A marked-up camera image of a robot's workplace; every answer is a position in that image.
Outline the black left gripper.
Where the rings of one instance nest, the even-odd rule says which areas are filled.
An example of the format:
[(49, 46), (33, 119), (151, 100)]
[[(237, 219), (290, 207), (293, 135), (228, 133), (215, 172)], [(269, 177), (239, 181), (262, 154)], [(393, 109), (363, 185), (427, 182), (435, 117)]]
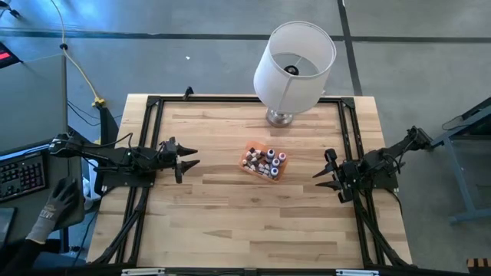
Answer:
[(172, 136), (167, 141), (162, 142), (157, 150), (157, 168), (160, 170), (173, 169), (176, 183), (180, 184), (185, 172), (199, 164), (198, 159), (180, 162), (180, 156), (193, 155), (197, 152), (197, 149), (181, 146)]

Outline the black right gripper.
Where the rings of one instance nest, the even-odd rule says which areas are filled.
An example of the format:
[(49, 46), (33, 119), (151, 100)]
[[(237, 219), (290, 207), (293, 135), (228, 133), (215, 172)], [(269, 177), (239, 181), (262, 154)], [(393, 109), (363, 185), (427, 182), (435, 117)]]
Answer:
[(347, 182), (346, 172), (344, 171), (345, 165), (338, 165), (336, 161), (337, 158), (338, 156), (334, 149), (330, 148), (325, 150), (327, 164), (322, 171), (313, 175), (313, 178), (332, 173), (332, 181), (320, 182), (316, 184), (316, 186), (327, 187), (334, 191), (338, 191), (340, 202), (346, 203), (353, 200), (353, 192), (351, 191), (350, 184)]

